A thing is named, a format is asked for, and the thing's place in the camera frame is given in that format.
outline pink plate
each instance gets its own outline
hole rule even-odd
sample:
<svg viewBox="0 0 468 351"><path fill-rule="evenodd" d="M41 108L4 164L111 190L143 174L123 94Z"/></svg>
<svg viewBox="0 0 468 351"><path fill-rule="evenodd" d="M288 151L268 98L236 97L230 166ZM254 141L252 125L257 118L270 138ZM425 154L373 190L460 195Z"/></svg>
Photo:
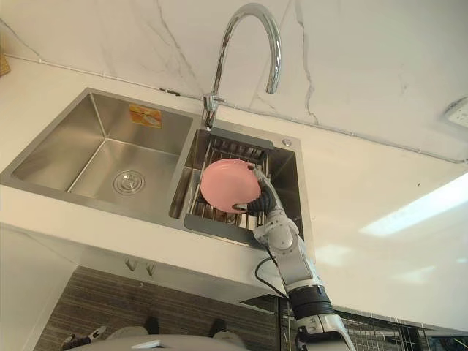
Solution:
<svg viewBox="0 0 468 351"><path fill-rule="evenodd" d="M233 209L233 205L249 203L260 196L257 177L248 165L250 163L239 159L220 159L207 166L200 185L205 200L224 212L245 212Z"/></svg>

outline marble wall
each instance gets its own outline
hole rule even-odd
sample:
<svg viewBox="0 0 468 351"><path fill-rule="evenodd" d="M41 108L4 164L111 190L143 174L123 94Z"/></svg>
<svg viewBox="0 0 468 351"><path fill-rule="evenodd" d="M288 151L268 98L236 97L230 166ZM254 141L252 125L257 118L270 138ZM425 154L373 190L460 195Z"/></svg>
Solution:
<svg viewBox="0 0 468 351"><path fill-rule="evenodd" d="M2 0L6 53L194 96L211 90L230 16L246 0ZM442 117L468 95L466 0L261 0L280 25L282 79L265 93L268 41L246 18L221 93L252 110L468 158Z"/></svg>

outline person's foot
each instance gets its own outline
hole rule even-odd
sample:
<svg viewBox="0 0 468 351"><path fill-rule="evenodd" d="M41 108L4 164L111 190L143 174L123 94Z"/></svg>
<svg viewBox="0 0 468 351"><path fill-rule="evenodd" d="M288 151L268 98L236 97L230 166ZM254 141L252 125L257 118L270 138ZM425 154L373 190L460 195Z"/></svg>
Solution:
<svg viewBox="0 0 468 351"><path fill-rule="evenodd" d="M143 327L148 334L159 334L159 321L156 317L148 317Z"/></svg>
<svg viewBox="0 0 468 351"><path fill-rule="evenodd" d="M225 320L222 320L220 318L216 318L213 322L213 324L211 325L211 328L210 328L210 333L209 333L209 337L212 338L214 336L214 334L220 332L220 331L225 331L227 329L227 325L226 325L226 321Z"/></svg>

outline faucet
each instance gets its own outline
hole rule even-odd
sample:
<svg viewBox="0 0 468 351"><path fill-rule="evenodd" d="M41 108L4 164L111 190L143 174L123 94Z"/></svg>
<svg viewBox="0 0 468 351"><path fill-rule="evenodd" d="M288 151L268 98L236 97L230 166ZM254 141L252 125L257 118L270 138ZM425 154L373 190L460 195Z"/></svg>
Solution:
<svg viewBox="0 0 468 351"><path fill-rule="evenodd" d="M266 85L266 92L273 94L276 92L279 82L279 73L281 71L281 40L279 30L271 12L263 5L251 3L245 4L237 10L227 24L224 36L222 38L221 49L219 50L218 68L214 78L213 90L209 94L203 95L203 118L205 126L211 128L216 118L218 102L226 102L219 95L219 81L221 80L224 61L226 59L227 45L233 35L234 28L246 16L255 16L262 22L270 42L270 76Z"/></svg>

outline wall socket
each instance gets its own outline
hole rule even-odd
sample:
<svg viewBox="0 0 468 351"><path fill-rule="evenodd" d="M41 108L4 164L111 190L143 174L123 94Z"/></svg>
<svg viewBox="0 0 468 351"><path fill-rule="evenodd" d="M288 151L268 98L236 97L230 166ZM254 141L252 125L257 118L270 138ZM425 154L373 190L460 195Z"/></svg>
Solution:
<svg viewBox="0 0 468 351"><path fill-rule="evenodd" d="M451 104L444 116L451 122L468 128L468 97L464 97Z"/></svg>

